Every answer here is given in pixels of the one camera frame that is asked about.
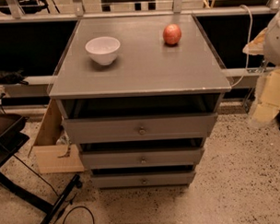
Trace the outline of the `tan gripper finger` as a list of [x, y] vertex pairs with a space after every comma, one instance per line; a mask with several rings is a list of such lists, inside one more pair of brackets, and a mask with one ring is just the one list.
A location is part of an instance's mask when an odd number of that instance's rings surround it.
[[255, 97], [249, 114], [250, 123], [270, 123], [280, 112], [280, 66], [258, 79]]

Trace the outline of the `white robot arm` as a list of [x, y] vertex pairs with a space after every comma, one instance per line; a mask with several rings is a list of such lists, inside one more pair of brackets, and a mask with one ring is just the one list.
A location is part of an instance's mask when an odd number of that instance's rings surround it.
[[243, 48], [245, 54], [263, 55], [274, 70], [261, 76], [256, 85], [256, 101], [251, 106], [251, 121], [268, 124], [280, 112], [280, 10], [253, 40]]

